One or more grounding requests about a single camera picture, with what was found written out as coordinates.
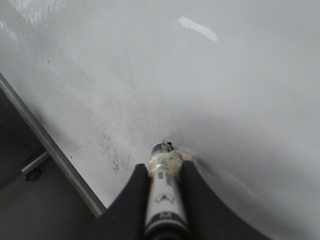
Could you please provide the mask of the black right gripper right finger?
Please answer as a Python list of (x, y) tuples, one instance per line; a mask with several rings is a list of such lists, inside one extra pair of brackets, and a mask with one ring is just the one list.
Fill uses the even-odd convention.
[(180, 187), (192, 240), (269, 239), (226, 206), (191, 161), (182, 165)]

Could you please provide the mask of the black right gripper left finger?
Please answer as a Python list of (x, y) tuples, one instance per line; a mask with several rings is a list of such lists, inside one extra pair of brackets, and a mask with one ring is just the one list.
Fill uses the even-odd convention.
[(142, 240), (148, 196), (148, 173), (137, 164), (107, 211), (86, 230), (87, 240)]

